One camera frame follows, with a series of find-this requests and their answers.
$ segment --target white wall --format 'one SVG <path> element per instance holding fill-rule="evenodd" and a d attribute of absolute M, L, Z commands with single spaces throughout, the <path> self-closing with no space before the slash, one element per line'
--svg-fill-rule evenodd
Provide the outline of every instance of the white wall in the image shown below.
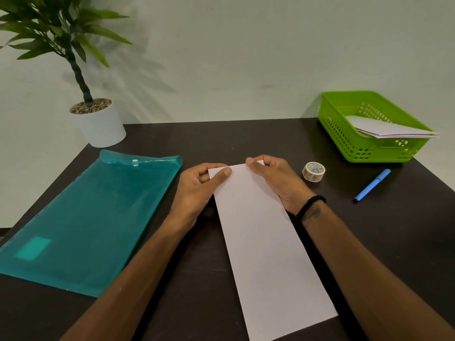
<path fill-rule="evenodd" d="M 417 155 L 455 188 L 455 0 L 95 0 L 111 69 L 83 66 L 125 123 L 314 117 L 325 90 L 375 90 L 442 133 Z M 9 38 L 0 33 L 0 43 Z M 0 227 L 12 226 L 83 148 L 67 119 L 70 66 L 0 51 Z"/>

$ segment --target blue pen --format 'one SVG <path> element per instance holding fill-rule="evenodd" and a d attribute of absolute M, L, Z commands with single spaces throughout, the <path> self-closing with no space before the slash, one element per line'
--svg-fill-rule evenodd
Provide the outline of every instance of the blue pen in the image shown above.
<path fill-rule="evenodd" d="M 368 184 L 367 187 L 365 189 L 363 189 L 360 192 L 360 194 L 358 194 L 355 197 L 354 202 L 359 202 L 361 199 L 363 199 L 365 197 L 365 195 L 367 195 L 375 186 L 377 186 L 384 178 L 386 178 L 389 173 L 390 173 L 389 169 L 385 169 L 384 171 L 382 171 L 379 174 L 379 176 L 374 179 L 373 182 Z"/>

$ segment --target white flower pot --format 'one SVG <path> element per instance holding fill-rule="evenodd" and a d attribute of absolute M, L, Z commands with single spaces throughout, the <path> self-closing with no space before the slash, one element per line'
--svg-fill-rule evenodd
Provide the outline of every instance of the white flower pot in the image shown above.
<path fill-rule="evenodd" d="M 72 114 L 87 141 L 93 147 L 109 147 L 122 141 L 127 133 L 112 102 L 107 108 L 92 114 Z"/>

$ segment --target stack of paper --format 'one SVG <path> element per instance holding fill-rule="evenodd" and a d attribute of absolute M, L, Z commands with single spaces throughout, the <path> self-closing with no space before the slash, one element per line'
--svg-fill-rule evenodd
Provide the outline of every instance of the stack of paper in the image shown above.
<path fill-rule="evenodd" d="M 383 138 L 437 138 L 438 133 L 434 131 L 422 130 L 407 126 L 396 125 L 371 118 L 359 116 L 346 116 L 349 122 L 361 133 L 374 136 L 378 139 Z"/>
<path fill-rule="evenodd" d="M 215 200 L 250 341 L 275 340 L 335 317 L 278 195 L 245 164 L 230 167 Z M 210 178 L 222 169 L 210 169 Z"/>

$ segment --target dark wooden desk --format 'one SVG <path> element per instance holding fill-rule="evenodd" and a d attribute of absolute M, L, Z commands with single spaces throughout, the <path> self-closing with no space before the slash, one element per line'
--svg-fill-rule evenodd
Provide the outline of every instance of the dark wooden desk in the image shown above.
<path fill-rule="evenodd" d="M 127 138 L 110 149 L 162 157 L 182 155 L 183 168 L 202 162 L 243 163 L 270 154 L 301 171 L 309 161 L 327 173 L 311 188 L 360 241 L 455 327 L 455 193 L 418 161 L 350 164 L 316 119 L 128 125 Z M 1 244 L 26 224 L 97 157 L 87 146 L 19 220 Z M 359 204 L 358 194 L 384 168 L 392 174 Z M 170 186 L 138 246 L 169 211 Z M 361 339 L 349 309 L 306 234 L 299 233 L 340 316 L 281 338 Z M 94 299 L 0 275 L 0 340 L 57 340 Z M 174 254 L 142 319 L 136 340 L 248 340 L 228 252 L 211 200 Z"/>

